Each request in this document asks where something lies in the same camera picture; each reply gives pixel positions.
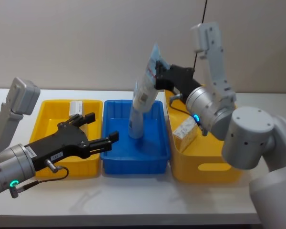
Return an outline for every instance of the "label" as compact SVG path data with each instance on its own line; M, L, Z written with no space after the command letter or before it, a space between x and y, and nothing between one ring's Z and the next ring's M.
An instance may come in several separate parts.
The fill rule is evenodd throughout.
M150 79L150 81L155 84L156 83L156 60L150 59L145 70L145 75Z
M75 114L82 115L82 101L71 101L70 102L69 116L72 116Z
M34 150L32 150L32 148L30 146L25 147L29 153L30 158L36 157L37 154L34 152Z
M60 158L62 156L63 156L63 153L59 152L59 153L54 154L53 156L51 156L50 159L51 159L51 161L54 161L54 160L56 160L56 159L58 159L58 158Z
M143 93L143 94L141 95L140 100L141 100L143 103L146 103L146 100L147 100L147 99L148 99L148 95L145 94L145 93Z

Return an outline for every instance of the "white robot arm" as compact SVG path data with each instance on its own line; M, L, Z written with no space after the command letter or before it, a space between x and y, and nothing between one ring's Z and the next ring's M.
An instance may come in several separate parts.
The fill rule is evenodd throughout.
M265 159L269 173L250 182L250 196L266 229L286 229L286 120L255 107L235 109L218 24L199 24L191 31L194 51L202 53L206 85L193 79L193 69L171 65L165 71L158 63L155 88L177 94L172 99L185 103L203 135L211 132L225 141L222 156L231 166L252 169Z
M10 145L23 115L31 115L40 95L40 88L28 80L14 78L0 111L0 152Z

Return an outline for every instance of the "white packaged item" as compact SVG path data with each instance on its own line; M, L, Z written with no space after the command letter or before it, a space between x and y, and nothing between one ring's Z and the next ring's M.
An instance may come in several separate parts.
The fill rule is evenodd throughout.
M194 119L189 116L173 131L176 148L182 153L196 138L197 124Z
M138 91L135 94L135 97L133 99L134 108L137 111L140 111L142 113L146 113L151 109L158 95L158 90L154 88L155 83L156 83L156 80L155 80L156 69L155 68L156 68L157 61L161 61L167 69L170 68L169 64L166 63L161 58L158 44L155 44L153 46L151 57L146 66L145 75L142 78L139 84L139 87L138 87Z
M135 81L135 87L133 91L133 99L137 93L138 84L137 80ZM137 111L133 105L130 109L129 114L129 123L128 123L128 135L134 139L139 139L144 135L144 118L143 113Z
M82 101L74 100L70 102L69 108L69 117L72 117L75 114L84 116L84 107ZM80 129L87 135L87 124L84 124L80 127Z

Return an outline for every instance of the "white object in yellow bin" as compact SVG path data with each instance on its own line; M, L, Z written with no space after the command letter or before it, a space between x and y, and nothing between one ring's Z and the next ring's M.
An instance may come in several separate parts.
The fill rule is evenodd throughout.
M177 129L174 130L173 136L176 148L182 153L188 145L197 136L197 124L195 120L189 116L183 123L181 123Z
M74 100L70 102L69 117L72 117L76 114L84 114L84 107L82 105L82 101ZM82 125L80 129L87 135L87 124Z

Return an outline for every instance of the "plastic bin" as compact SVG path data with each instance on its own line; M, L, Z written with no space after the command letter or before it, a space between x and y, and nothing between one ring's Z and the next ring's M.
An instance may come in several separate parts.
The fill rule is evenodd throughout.
M69 119L70 101L73 100L47 100L41 104L37 121L31 135L30 142L37 141L43 137L54 134L57 131L57 123ZM85 114L94 112L95 122L88 124L86 135L88 139L94 140L101 137L102 129L102 101L81 100ZM99 174L100 154L91 155L87 159L77 156L65 158L56 165L66 166L69 169L69 176L73 177L94 177ZM52 173L49 168L36 172L37 177L62 177L65 171L61 170Z
M104 103L102 136L119 131L120 140L112 151L101 153L107 174L159 174L164 173L170 159L168 136L165 128L163 104L155 101L144 114L144 136L128 136L128 119L132 100L109 100Z
M188 115L168 106L171 96L173 96L172 92L165 91L168 111L166 127L172 152L171 169L173 176L185 183L236 182L242 171L224 162L221 156L224 142L217 140L211 133L202 136L201 130L198 128L197 137L182 153L176 149L172 131L188 118ZM172 107L187 111L185 105L179 100L174 101Z

